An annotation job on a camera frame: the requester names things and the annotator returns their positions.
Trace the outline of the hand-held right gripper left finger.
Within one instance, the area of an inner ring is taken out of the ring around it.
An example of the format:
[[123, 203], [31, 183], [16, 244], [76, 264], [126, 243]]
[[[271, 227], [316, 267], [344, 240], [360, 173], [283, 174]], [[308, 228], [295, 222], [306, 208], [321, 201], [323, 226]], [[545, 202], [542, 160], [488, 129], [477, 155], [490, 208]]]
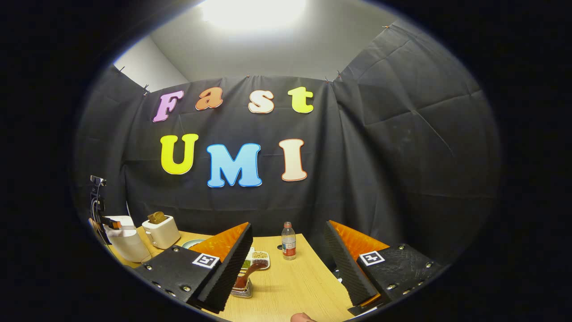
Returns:
[[218, 314], [225, 309], [253, 242], [249, 222], [190, 248], [171, 246], [134, 269], [166, 296]]

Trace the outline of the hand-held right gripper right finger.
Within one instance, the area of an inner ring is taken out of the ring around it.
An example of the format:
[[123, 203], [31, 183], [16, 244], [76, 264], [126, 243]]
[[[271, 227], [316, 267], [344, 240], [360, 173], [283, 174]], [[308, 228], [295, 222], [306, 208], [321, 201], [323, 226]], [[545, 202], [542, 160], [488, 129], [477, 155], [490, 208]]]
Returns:
[[332, 220], [324, 238], [355, 316], [412, 295], [443, 270], [406, 243], [390, 246]]

